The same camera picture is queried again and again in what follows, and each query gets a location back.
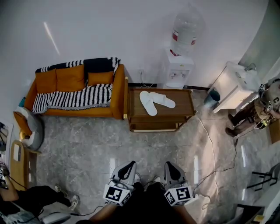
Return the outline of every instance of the sofa cushion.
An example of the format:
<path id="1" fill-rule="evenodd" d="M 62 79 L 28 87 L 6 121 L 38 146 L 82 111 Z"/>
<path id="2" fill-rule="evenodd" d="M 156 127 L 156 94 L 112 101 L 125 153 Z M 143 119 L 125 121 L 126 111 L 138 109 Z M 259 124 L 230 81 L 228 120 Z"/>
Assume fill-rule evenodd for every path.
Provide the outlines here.
<path id="1" fill-rule="evenodd" d="M 84 65 L 56 70 L 57 91 L 75 92 L 84 88 Z"/>
<path id="2" fill-rule="evenodd" d="M 32 131 L 28 127 L 26 118 L 19 112 L 14 112 L 14 118 L 16 119 L 21 131 L 30 136 Z"/>
<path id="3" fill-rule="evenodd" d="M 95 86 L 97 84 L 110 84 L 114 81 L 114 72 L 89 72 L 88 73 L 88 86 Z"/>
<path id="4" fill-rule="evenodd" d="M 47 72 L 36 72 L 35 74 L 38 93 L 52 93 L 56 91 L 56 69 Z"/>

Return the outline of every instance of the black and white striped blanket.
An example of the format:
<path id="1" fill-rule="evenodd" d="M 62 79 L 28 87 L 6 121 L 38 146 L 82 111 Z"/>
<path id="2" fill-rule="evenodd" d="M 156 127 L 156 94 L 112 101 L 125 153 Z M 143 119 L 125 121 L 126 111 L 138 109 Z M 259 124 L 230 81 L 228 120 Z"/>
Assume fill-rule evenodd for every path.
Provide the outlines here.
<path id="1" fill-rule="evenodd" d="M 76 92 L 53 92 L 37 94 L 33 104 L 34 114 L 48 109 L 85 110 L 95 107 L 109 107 L 113 84 L 97 84 Z"/>

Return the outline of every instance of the cardboard box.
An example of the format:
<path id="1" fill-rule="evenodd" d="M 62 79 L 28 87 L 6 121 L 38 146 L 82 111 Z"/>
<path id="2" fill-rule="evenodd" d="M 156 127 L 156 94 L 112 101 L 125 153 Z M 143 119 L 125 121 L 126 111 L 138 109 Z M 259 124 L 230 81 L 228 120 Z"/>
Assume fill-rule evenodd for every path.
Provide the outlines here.
<path id="1" fill-rule="evenodd" d="M 272 144 L 280 140 L 280 120 L 269 125 L 269 132 Z"/>

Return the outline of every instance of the white slipper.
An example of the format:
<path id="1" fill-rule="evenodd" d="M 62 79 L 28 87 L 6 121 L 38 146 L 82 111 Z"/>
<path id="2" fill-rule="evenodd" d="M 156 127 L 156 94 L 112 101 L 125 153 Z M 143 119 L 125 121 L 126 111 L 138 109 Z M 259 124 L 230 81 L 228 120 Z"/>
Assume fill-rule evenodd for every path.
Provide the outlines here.
<path id="1" fill-rule="evenodd" d="M 155 116 L 158 111 L 154 106 L 153 100 L 150 97 L 149 93 L 147 91 L 140 92 L 140 100 L 143 104 L 144 108 L 146 109 L 147 113 L 151 116 Z"/>
<path id="2" fill-rule="evenodd" d="M 174 108 L 176 106 L 175 102 L 171 99 L 168 99 L 166 95 L 151 92 L 150 97 L 153 99 L 155 103 L 161 104 L 163 106 Z"/>

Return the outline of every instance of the person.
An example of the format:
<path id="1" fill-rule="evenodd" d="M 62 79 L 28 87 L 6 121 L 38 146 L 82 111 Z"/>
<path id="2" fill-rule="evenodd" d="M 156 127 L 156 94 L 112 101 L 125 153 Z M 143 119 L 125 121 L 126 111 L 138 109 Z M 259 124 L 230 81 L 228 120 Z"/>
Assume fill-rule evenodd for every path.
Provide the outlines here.
<path id="1" fill-rule="evenodd" d="M 235 137 L 252 126 L 262 128 L 267 121 L 273 116 L 280 119 L 280 74 L 268 81 L 265 85 L 265 92 L 261 92 L 260 98 L 257 98 L 240 110 L 235 116 L 229 114 L 234 129 L 226 128 L 225 132 Z M 272 102 L 273 110 L 267 110 L 268 102 Z"/>
<path id="2" fill-rule="evenodd" d="M 196 224 L 183 205 L 170 206 L 164 193 L 164 185 L 160 176 L 154 177 L 147 191 L 136 173 L 134 191 L 130 199 L 120 207 L 113 203 L 107 204 L 89 220 L 81 220 L 76 224 L 99 223 L 185 223 Z"/>
<path id="3" fill-rule="evenodd" d="M 33 215 L 38 217 L 43 207 L 46 205 L 59 202 L 73 210 L 78 202 L 79 197 L 74 195 L 72 200 L 66 198 L 66 193 L 58 186 L 55 190 L 48 186 L 36 186 L 26 191 L 17 191 L 9 178 L 7 171 L 3 172 L 8 189 L 0 188 L 0 214 L 7 218 L 14 214 Z"/>

